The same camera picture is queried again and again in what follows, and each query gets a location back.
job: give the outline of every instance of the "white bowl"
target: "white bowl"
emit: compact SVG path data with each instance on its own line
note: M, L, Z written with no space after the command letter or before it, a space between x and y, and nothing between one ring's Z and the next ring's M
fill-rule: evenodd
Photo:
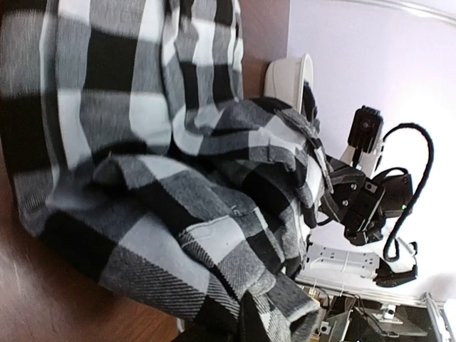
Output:
M272 62L266 72L264 96L278 98L302 112L304 82L314 86L314 63L306 53L301 58L283 58Z

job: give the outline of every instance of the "wooden table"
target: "wooden table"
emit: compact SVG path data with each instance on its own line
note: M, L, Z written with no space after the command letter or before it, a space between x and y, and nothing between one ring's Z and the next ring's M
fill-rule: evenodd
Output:
M289 0L241 0L241 6L245 95L255 97L269 62L286 55ZM0 342L160 342L175 336L173 317L100 288L27 235L0 153Z

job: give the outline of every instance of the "black cable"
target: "black cable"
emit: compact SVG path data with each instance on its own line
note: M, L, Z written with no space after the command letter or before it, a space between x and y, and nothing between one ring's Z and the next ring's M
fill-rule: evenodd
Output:
M370 321L372 321L375 326L378 328L378 333L383 336L383 337L388 337L388 338L398 338L399 335L396 334L396 333L391 333L391 332L388 332L388 331L384 331L382 329L382 327L380 326L380 324L377 322L377 320L375 318L373 318L369 313L366 312L366 307L364 306L364 303L363 303L363 300L361 299L361 297L358 295L358 294L355 294L353 295L353 297L356 298L357 302L360 304L359 306L359 311L361 313L361 316L365 319L365 320L368 320L370 319Z
M356 168L359 164L359 161L361 159L361 150L359 148L355 149L355 152L353 154L353 159L351 160L353 162L352 167Z
M388 236L385 247L383 248L383 258L387 262L395 262L399 260L400 254L399 254L399 243L398 240L396 240L396 235L399 232L400 226L404 223L405 219L407 216L411 213L413 206L417 202L418 198L421 195L421 192L423 191L424 187L426 186L426 182L429 178L429 174L432 168L432 164L434 163L434 143L432 142L432 138L430 137L429 133L427 130L425 130L423 127L417 125L416 123L401 123L400 125L394 127L392 130L390 130L388 133L386 133L385 137L383 138L383 142L386 141L386 139L395 131L397 130L402 130L406 128L412 128L414 130L417 130L420 132L426 139L427 141L427 148L428 148L428 157L427 157L427 164L425 167L425 170L423 172L423 176L421 177L421 181L418 184L415 193L412 196L412 199L408 203L407 207L403 211L403 213L399 216L398 221L396 221L393 230L391 231L390 235ZM390 257L389 256L389 250L391 248L391 244L394 241L394 246L395 246L395 256Z
M372 181L376 183L382 182L386 176L388 176L392 171L401 171L403 175L408 174L408 170L405 169L404 167L392 167L390 169L384 170L380 172L378 175L375 175L375 177L372 179Z
M361 297L360 297L360 296L358 296L359 299L356 298L356 296L354 296L354 298L355 298L355 303L354 303L354 305L353 305L352 308L354 308L355 305L356 305L356 303L359 303L360 300L361 300ZM359 321L359 322L356 322L356 323L358 324L358 339L361 340L361 338L363 337L363 336L362 336L362 333L361 333L361 322Z
M315 287L315 289L319 290L320 292L322 292L323 294L326 295L326 300L328 301L328 303L325 305L325 308L322 307L323 309L329 309L329 304L331 303L331 301L329 300L329 294L328 292L326 292L326 290L323 290L321 287Z
M329 222L332 222L333 219L327 218L324 221L317 222L316 225L319 227L326 226Z
M329 314L332 312L334 309L334 306L336 305L336 300L333 298L333 300L330 302L330 306L328 308L328 311L326 312L325 319L329 317Z

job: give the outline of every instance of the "flannel shirt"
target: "flannel shirt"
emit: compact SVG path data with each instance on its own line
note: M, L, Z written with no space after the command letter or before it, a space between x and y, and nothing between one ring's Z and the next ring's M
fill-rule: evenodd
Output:
M179 341L309 338L318 304L288 276L328 165L304 116L242 99L237 0L11 0L0 47L1 142L32 236L207 328Z

